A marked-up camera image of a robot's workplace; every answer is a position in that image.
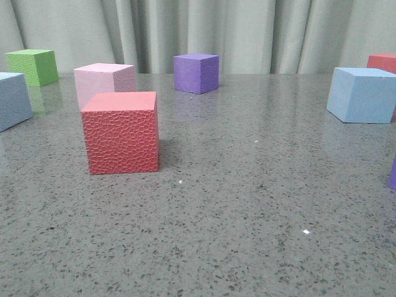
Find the red foam cube far right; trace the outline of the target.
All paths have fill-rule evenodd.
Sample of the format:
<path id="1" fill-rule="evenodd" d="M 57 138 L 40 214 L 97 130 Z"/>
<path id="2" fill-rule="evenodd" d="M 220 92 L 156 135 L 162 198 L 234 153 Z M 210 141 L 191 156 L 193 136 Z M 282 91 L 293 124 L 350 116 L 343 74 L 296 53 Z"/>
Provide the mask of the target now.
<path id="1" fill-rule="evenodd" d="M 368 57 L 367 68 L 382 69 L 387 72 L 396 73 L 395 53 L 376 53 Z"/>

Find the light blue foam cube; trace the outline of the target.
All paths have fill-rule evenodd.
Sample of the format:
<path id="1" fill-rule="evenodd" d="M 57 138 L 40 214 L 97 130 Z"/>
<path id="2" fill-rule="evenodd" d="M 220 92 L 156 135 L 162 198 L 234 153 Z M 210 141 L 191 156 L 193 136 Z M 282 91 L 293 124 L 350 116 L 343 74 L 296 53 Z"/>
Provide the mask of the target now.
<path id="1" fill-rule="evenodd" d="M 391 122 L 395 74 L 376 68 L 336 67 L 327 110 L 344 123 Z"/>
<path id="2" fill-rule="evenodd" d="M 33 116 L 23 73 L 1 73 L 1 132 Z"/>

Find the purple cube at right edge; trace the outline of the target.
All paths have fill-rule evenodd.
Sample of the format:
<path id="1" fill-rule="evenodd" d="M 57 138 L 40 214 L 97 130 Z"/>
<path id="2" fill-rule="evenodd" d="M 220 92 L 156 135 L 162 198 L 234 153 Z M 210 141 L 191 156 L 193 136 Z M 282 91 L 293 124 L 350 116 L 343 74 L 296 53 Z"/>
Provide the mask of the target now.
<path id="1" fill-rule="evenodd" d="M 390 171 L 387 187 L 396 190 L 396 157 L 393 160 L 392 168 Z"/>

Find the grey curtain backdrop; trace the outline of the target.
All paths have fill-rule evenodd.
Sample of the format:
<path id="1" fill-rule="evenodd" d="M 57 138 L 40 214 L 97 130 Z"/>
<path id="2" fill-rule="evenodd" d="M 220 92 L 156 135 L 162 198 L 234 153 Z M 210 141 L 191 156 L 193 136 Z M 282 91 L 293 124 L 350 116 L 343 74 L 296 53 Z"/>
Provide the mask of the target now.
<path id="1" fill-rule="evenodd" d="M 394 1 L 2 1 L 1 53 L 51 49 L 58 70 L 94 62 L 173 70 L 217 54 L 225 74 L 329 73 L 395 51 Z"/>

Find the green foam cube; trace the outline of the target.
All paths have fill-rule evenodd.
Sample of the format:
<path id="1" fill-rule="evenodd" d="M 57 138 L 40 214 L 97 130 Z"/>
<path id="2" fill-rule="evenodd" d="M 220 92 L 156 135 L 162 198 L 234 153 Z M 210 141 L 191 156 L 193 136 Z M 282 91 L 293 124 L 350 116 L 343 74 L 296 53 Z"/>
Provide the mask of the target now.
<path id="1" fill-rule="evenodd" d="M 59 80 L 54 50 L 23 49 L 5 54 L 11 72 L 25 74 L 27 85 L 41 87 Z"/>

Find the purple foam cube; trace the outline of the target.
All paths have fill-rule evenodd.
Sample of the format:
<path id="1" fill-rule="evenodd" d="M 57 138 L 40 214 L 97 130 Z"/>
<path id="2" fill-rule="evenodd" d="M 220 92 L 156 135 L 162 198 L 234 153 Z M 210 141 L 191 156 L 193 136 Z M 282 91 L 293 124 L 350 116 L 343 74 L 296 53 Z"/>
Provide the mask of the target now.
<path id="1" fill-rule="evenodd" d="M 220 57 L 191 53 L 173 57 L 176 90 L 203 94 L 219 87 Z"/>

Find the red textured foam cube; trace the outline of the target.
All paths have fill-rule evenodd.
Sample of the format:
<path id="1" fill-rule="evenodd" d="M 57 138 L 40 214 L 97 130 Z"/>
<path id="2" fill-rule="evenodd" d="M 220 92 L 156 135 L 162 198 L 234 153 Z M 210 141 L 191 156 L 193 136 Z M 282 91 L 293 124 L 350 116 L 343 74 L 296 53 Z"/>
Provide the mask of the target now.
<path id="1" fill-rule="evenodd" d="M 158 171 L 156 92 L 97 93 L 80 113 L 90 174 Z"/>

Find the pink foam cube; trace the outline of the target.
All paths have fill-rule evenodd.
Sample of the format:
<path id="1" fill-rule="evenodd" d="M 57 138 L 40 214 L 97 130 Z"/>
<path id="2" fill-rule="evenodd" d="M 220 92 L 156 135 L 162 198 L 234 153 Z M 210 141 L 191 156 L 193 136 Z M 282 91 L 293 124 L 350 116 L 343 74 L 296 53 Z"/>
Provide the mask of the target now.
<path id="1" fill-rule="evenodd" d="M 94 63 L 75 68 L 74 78 L 80 110 L 96 93 L 137 91 L 133 65 Z"/>

